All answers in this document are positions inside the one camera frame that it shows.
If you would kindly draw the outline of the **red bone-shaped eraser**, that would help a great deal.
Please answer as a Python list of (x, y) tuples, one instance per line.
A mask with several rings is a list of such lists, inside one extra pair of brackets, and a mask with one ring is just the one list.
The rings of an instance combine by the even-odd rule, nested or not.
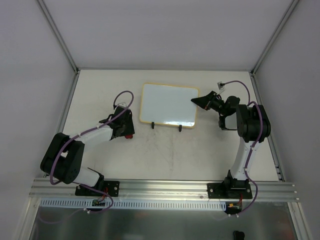
[(126, 139), (132, 139), (133, 138), (133, 135), (132, 134), (129, 134), (129, 135), (125, 135), (124, 136)]

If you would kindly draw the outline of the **yellow framed whiteboard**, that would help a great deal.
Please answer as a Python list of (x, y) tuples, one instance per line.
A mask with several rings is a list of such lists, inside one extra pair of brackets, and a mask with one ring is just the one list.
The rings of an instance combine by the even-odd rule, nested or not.
[(196, 87), (147, 82), (142, 87), (139, 120), (145, 124), (193, 128), (197, 106), (191, 99), (198, 96)]

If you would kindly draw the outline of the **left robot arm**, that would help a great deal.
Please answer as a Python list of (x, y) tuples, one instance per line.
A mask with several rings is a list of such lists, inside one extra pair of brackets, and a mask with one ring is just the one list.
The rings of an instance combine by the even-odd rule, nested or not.
[(82, 166), (84, 152), (109, 142), (115, 138), (132, 139), (135, 130), (132, 111), (123, 106), (115, 106), (115, 112), (98, 125), (71, 137), (59, 132), (54, 135), (41, 163), (40, 169), (49, 175), (52, 184), (79, 186), (77, 196), (98, 196), (111, 193), (111, 185), (105, 177), (88, 167)]

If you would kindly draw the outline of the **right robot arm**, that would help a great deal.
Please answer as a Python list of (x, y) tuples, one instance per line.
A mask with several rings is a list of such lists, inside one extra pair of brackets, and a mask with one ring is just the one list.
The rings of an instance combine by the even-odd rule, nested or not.
[(261, 104), (250, 102), (241, 104), (240, 98), (229, 96), (226, 100), (211, 91), (206, 96), (191, 99), (198, 107), (219, 114), (218, 125), (223, 131), (237, 131), (239, 147), (235, 161), (221, 183), (208, 183), (210, 199), (243, 196), (252, 198), (250, 187), (250, 169), (261, 143), (269, 137), (271, 124), (265, 108)]

